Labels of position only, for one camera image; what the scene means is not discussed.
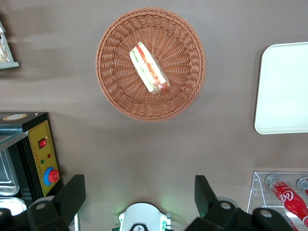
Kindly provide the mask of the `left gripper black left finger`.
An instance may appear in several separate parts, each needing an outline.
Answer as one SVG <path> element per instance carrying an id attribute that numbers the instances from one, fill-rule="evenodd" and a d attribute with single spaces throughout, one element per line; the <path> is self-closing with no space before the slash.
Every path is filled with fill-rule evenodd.
<path id="1" fill-rule="evenodd" d="M 84 175 L 74 175 L 52 198 L 41 198 L 27 209 L 32 231 L 68 231 L 86 199 Z"/>

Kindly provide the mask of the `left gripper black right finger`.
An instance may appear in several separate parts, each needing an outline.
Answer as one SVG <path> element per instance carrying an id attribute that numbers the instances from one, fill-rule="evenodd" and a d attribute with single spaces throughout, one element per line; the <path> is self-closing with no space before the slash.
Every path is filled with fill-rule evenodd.
<path id="1" fill-rule="evenodd" d="M 234 203 L 219 200 L 205 176 L 195 176 L 194 200 L 199 212 L 187 231 L 241 231 L 237 224 L 238 210 Z"/>

